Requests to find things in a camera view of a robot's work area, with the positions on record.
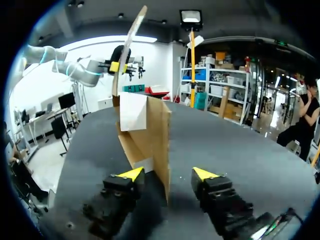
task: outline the cable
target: cable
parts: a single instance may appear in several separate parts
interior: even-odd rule
[[[85,86],[83,86],[83,95],[84,95],[84,102],[85,102],[85,106],[86,106],[86,112],[89,113],[89,107],[88,107],[87,97],[86,97],[86,93],[85,93]]]

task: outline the cardboard box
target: cardboard box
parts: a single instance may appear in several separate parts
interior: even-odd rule
[[[211,106],[209,108],[210,112],[217,113],[217,114],[219,113],[219,110],[220,110],[220,107],[218,107],[218,106]]]
[[[232,120],[235,120],[235,121],[240,122],[240,117],[239,117],[239,116],[236,116],[236,115],[234,115],[234,114],[227,114],[227,115],[225,115],[224,117],[227,118],[227,119],[232,119]]]
[[[112,102],[119,122],[116,123],[118,138],[131,167],[144,167],[146,172],[155,171],[163,183],[165,197],[169,200],[170,168],[169,168],[169,130],[171,111],[160,99],[144,96],[146,128],[140,130],[122,131],[121,128],[121,104],[125,94],[138,95],[135,93],[124,93],[121,96],[113,96]]]
[[[234,65],[232,63],[224,63],[224,64],[221,64],[219,66],[220,69],[235,69]]]
[[[235,114],[241,115],[242,114],[242,107],[235,106],[233,108],[233,111],[234,111]]]

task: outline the white paper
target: white paper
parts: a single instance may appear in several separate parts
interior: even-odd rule
[[[152,157],[149,157],[147,159],[144,159],[144,160],[141,160],[141,161],[134,163],[135,169],[140,168],[140,167],[144,168],[145,173],[149,173],[149,172],[153,171],[154,170],[154,161],[153,161]]]
[[[120,129],[122,132],[147,129],[147,96],[120,93]]]

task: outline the computer monitor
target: computer monitor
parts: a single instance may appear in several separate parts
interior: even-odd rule
[[[73,92],[65,94],[58,98],[61,109],[67,109],[76,104]]]
[[[21,121],[22,122],[25,122],[27,120],[27,112],[26,110],[24,109],[21,113]]]

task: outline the ceiling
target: ceiling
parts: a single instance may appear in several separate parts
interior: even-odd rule
[[[47,14],[34,28],[32,45],[65,44],[92,37],[126,34],[143,5],[148,11],[138,35],[169,43],[188,34],[180,28],[181,9],[202,10],[205,39],[224,36],[260,36],[279,39],[304,48],[304,42],[290,27],[282,24],[277,11],[265,0],[85,0],[81,8],[68,7],[68,0]]]

